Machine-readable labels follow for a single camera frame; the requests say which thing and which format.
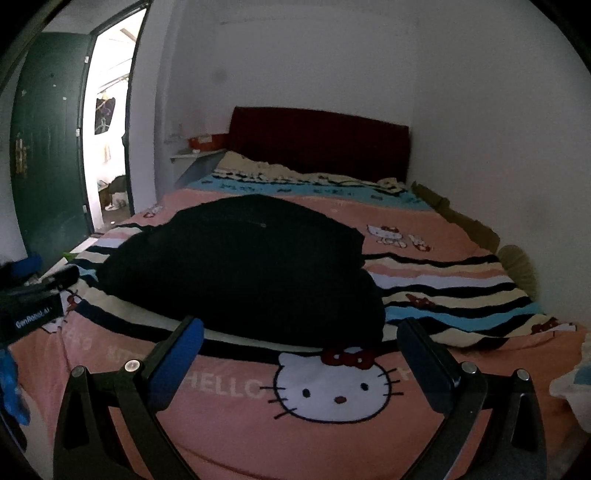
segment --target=bedsheet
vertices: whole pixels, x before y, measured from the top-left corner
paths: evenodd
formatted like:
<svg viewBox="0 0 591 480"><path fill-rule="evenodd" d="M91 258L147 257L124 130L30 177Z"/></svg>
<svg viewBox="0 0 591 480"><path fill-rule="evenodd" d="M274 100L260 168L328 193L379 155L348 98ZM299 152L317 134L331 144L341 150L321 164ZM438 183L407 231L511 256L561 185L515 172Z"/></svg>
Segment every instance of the bedsheet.
<svg viewBox="0 0 591 480"><path fill-rule="evenodd" d="M207 328L201 354L171 407L158 415L201 478L400 478L441 422L398 351L396 325L408 317L418 318L459 361L500 375L529 370L548 454L557 452L576 419L564 400L550 397L548 386L580 361L584 330L556 331L556 320L516 288L496 257L395 181L254 170L230 156L210 177L112 229L73 261L82 276L65 319L12 346L22 386L39 405L50 438L73 367L112 371L144 358L179 322L106 294L101 265L127 239L167 223L179 210L265 193L363 235L363 267L385 309L382 342L322 348ZM120 416L113 417L121 427ZM452 478L467 468L485 421ZM118 430L134 468L149 478L125 429Z"/></svg>

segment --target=silver bolt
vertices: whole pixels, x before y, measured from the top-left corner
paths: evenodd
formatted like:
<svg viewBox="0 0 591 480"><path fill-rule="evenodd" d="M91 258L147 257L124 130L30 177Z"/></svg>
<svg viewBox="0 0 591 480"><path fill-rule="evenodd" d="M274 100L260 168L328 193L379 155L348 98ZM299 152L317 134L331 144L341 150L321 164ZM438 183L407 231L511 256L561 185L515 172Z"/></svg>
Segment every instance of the silver bolt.
<svg viewBox="0 0 591 480"><path fill-rule="evenodd" d="M462 362L462 370L467 374L473 375L478 372L478 367L472 362Z"/></svg>
<svg viewBox="0 0 591 480"><path fill-rule="evenodd" d="M125 370L135 372L139 368L139 360L130 360L125 364Z"/></svg>
<svg viewBox="0 0 591 480"><path fill-rule="evenodd" d="M527 382L530 379L530 373L527 370L523 370L522 368L517 371L517 376L524 382Z"/></svg>
<svg viewBox="0 0 591 480"><path fill-rule="evenodd" d="M78 378L84 373L84 367L82 365L78 365L72 369L72 376L74 378Z"/></svg>

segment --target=dark red headboard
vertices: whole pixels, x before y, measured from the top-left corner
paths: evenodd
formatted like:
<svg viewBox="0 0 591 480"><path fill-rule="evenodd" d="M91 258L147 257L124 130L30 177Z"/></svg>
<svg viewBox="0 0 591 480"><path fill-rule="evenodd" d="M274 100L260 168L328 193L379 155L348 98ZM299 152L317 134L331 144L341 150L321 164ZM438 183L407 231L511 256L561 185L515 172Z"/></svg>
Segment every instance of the dark red headboard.
<svg viewBox="0 0 591 480"><path fill-rule="evenodd" d="M408 127L359 116L298 108L236 107L228 149L300 173L406 181Z"/></svg>

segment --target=green door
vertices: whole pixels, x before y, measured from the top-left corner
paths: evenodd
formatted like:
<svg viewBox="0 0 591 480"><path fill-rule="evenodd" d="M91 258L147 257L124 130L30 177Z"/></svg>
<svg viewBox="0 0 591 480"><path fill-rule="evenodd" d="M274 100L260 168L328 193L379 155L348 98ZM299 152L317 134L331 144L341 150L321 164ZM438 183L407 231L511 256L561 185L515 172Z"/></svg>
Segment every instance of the green door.
<svg viewBox="0 0 591 480"><path fill-rule="evenodd" d="M29 254L44 270L90 234L82 102L90 35L42 33L18 81L11 125L12 195Z"/></svg>

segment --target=doorway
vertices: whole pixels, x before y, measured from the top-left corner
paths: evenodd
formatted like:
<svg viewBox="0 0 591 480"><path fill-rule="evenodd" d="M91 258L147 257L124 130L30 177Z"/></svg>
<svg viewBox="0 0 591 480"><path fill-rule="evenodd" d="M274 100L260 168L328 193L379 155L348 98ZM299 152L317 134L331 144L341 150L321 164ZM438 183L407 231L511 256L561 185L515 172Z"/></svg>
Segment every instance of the doorway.
<svg viewBox="0 0 591 480"><path fill-rule="evenodd" d="M108 28L90 58L83 112L83 161L90 216L105 233L131 217L125 162L129 76L146 9Z"/></svg>

